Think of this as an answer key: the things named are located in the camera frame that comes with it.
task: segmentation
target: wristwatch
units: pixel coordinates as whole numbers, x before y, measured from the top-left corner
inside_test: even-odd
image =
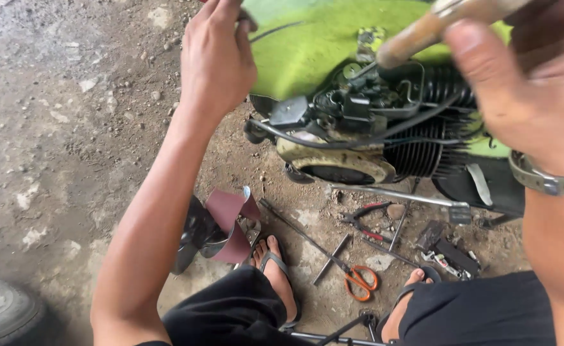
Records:
[[[552,176],[534,166],[527,155],[511,151],[508,162],[521,185],[550,196],[564,196],[564,177]]]

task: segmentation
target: ground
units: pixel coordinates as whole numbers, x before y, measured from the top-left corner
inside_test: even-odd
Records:
[[[181,36],[200,6],[196,0],[0,0],[0,278],[40,292],[49,303],[57,322],[50,344],[92,344],[88,311],[96,275],[165,136],[181,93]],[[339,212],[379,199],[345,193],[338,201],[326,185],[290,183],[272,146],[244,139],[243,122],[252,111],[244,103],[218,128],[197,196],[204,200],[214,187],[240,192],[249,185],[330,251],[345,233],[354,236],[341,258],[368,264],[381,279],[368,303],[346,294],[336,268],[310,285],[324,256],[263,212],[263,227],[290,253],[291,279],[304,305],[298,330],[327,333],[361,309],[390,309],[411,268],[368,248],[339,222]],[[395,188],[408,191],[408,184]],[[438,195],[427,180],[419,193]],[[420,262],[412,242],[434,218],[446,215],[413,204],[398,251]],[[371,222],[390,221],[380,212]],[[446,232],[488,265],[484,276],[528,268],[520,222],[490,232],[476,225]],[[170,275],[160,312],[229,270],[228,264],[197,258],[185,274]],[[365,336],[361,329],[354,333]]]

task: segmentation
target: flip-flop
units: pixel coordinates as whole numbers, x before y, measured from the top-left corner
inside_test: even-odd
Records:
[[[407,294],[414,292],[414,290],[421,285],[428,284],[428,283],[424,282],[425,280],[432,279],[434,281],[433,282],[434,284],[442,282],[442,278],[440,277],[440,274],[438,274],[436,269],[434,269],[433,267],[430,267],[429,265],[424,265],[424,266],[421,266],[421,269],[425,273],[423,281],[418,282],[418,283],[414,283],[414,284],[409,284],[407,286],[402,287],[401,291],[398,294],[397,301],[393,305],[393,308],[391,309],[391,311],[393,311],[397,307],[397,305],[399,304],[399,301],[401,301],[401,299],[403,297],[405,297]],[[411,276],[412,276],[412,273],[410,273],[410,275],[408,276],[406,281],[408,281]],[[377,342],[383,342],[382,341],[382,329],[384,329],[385,324],[389,320],[390,315],[391,315],[390,312],[384,314],[384,316],[380,319],[380,321],[378,322],[378,325],[376,326],[376,335],[375,336],[376,336]]]
[[[258,244],[259,241],[261,241],[261,240],[264,240],[265,242],[267,242],[267,239],[269,238],[269,236],[270,235],[259,235],[259,237],[254,242],[254,246],[256,246],[256,244]],[[261,259],[261,267],[259,267],[259,270],[261,271],[261,273],[263,273],[265,271],[265,265],[267,265],[267,261],[272,260],[273,262],[276,262],[278,267],[282,270],[282,272],[284,272],[284,274],[286,275],[286,279],[288,280],[288,283],[291,285],[291,291],[293,292],[293,297],[295,297],[295,304],[297,305],[297,316],[295,316],[294,320],[292,320],[288,323],[285,323],[285,324],[282,325],[282,327],[280,327],[280,330],[283,331],[285,329],[289,329],[289,328],[292,328],[292,327],[297,325],[297,323],[301,319],[301,304],[299,302],[299,299],[297,299],[297,294],[295,293],[295,290],[293,289],[293,283],[291,282],[291,277],[289,276],[288,267],[286,266],[287,257],[286,257],[285,248],[282,245],[282,243],[280,242],[280,240],[278,239],[278,237],[276,237],[276,240],[278,240],[278,249],[280,251],[280,257],[282,257],[282,258],[276,256],[273,252],[271,252],[269,250],[269,247],[268,247],[267,252],[265,253],[263,258]]]

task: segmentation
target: motorcycle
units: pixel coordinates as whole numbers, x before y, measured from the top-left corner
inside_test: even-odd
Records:
[[[430,178],[461,206],[504,214],[484,228],[523,216],[524,187],[512,176],[511,149],[491,136],[476,96],[443,44],[407,64],[369,68],[378,46],[430,9],[420,0],[245,0],[259,24],[250,37],[259,77],[249,99],[262,119],[246,138],[270,140],[298,184],[316,180],[349,190]],[[510,28],[496,23],[503,40]],[[402,196],[434,202],[420,196]]]

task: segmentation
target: engine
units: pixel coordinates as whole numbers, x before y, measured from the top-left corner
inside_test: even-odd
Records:
[[[251,100],[265,119],[246,123],[247,138],[270,139],[299,183],[454,176],[464,169],[467,142],[484,132],[474,93],[452,65],[347,63],[314,95]]]

